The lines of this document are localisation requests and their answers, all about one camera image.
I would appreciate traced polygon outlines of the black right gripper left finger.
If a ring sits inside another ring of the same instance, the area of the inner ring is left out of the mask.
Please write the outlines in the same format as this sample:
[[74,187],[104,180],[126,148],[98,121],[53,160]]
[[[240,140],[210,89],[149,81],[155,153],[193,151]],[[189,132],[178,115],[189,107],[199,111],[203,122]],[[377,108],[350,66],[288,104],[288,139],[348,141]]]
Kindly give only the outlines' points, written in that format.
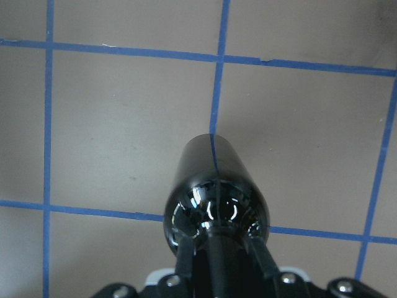
[[184,237],[177,247],[175,273],[180,277],[192,277],[194,271],[195,245],[191,238]]

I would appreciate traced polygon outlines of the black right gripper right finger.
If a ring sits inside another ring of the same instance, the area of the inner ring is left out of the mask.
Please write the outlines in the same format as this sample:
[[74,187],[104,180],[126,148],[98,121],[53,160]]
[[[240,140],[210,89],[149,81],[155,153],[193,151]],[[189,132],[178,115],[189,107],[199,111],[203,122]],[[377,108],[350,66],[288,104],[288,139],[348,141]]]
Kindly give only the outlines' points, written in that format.
[[280,272],[263,238],[248,238],[248,255],[252,259],[255,272],[262,279],[273,279]]

